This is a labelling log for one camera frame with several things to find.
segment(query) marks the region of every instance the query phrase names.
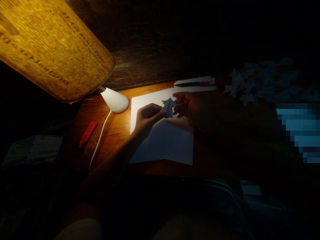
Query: hand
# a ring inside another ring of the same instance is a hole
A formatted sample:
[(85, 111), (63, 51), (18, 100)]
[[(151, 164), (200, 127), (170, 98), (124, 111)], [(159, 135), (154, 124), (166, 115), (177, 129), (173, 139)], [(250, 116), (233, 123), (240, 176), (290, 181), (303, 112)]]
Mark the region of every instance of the hand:
[(167, 112), (160, 112), (161, 109), (161, 106), (154, 103), (140, 108), (137, 112), (136, 127), (133, 133), (142, 138), (147, 138), (153, 125), (167, 115)]
[(172, 95), (177, 100), (174, 102), (173, 115), (179, 113), (178, 118), (188, 117), (193, 125), (202, 131), (211, 131), (216, 119), (206, 107), (205, 103), (189, 92), (178, 92)]

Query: paper airplane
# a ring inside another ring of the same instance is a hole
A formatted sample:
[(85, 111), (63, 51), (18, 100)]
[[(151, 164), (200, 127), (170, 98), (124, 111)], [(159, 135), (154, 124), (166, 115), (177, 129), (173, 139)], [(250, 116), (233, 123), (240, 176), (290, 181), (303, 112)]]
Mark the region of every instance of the paper airplane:
[(172, 108), (178, 104), (176, 104), (171, 98), (167, 99), (166, 101), (162, 100), (162, 103), (164, 106), (160, 112), (167, 112), (167, 117), (173, 118)]

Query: wooden desk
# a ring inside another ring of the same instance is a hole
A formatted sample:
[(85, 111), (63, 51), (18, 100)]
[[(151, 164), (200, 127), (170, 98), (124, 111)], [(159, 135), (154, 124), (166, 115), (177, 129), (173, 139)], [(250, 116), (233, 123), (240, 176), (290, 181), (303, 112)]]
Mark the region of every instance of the wooden desk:
[[(147, 93), (160, 91), (173, 87), (173, 82), (162, 83), (152, 86), (134, 88), (120, 91), (129, 98), (129, 107), (122, 113), (111, 113), (105, 124), (103, 134), (97, 149), (93, 168), (97, 167), (108, 157), (130, 134), (131, 98)], [(204, 98), (208, 105), (217, 113), (217, 116), (226, 122), (239, 126), (244, 133), (259, 132), (259, 136), (266, 139), (267, 136), (276, 133), (276, 118), (266, 104), (259, 106), (249, 105), (244, 107), (236, 102), (228, 94), (223, 94), (222, 89), (210, 92), (196, 93)], [(99, 139), (102, 125), (110, 109), (100, 95), (84, 99), (81, 108), (69, 133), (63, 140), (57, 164), (63, 168), (78, 171), (88, 171), (89, 163)], [(98, 121), (91, 139), (85, 146), (81, 157), (71, 155), (71, 149), (79, 142), (91, 121)], [(138, 174), (155, 174), (166, 176), (185, 176), (200, 178), (233, 178), (234, 175), (199, 139), (194, 139), (193, 166), (168, 160), (151, 161), (130, 164), (128, 171)]]

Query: paper scraps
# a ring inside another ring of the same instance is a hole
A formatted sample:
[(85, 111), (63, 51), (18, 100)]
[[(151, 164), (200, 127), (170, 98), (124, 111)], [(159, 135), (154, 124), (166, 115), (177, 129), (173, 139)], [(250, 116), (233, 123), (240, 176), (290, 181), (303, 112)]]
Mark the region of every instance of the paper scraps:
[(303, 91), (297, 84), (300, 70), (293, 69), (293, 62), (291, 58), (283, 58), (259, 64), (245, 63), (241, 71), (234, 69), (231, 72), (232, 85), (226, 85), (224, 93), (230, 92), (233, 98), (239, 97), (245, 106), (250, 102), (258, 104), (258, 98), (275, 103), (318, 101), (317, 88)]
[(160, 112), (167, 112), (167, 117), (173, 118), (172, 108), (177, 104), (171, 98), (167, 99), (166, 101), (162, 100), (162, 103), (164, 106)]

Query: newspaper lampshade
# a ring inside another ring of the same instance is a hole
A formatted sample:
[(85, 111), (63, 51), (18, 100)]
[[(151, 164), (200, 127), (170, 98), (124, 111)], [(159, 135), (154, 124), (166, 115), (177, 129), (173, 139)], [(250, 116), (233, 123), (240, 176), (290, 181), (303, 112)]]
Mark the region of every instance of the newspaper lampshade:
[(0, 59), (67, 103), (97, 89), (115, 65), (64, 0), (1, 0)]

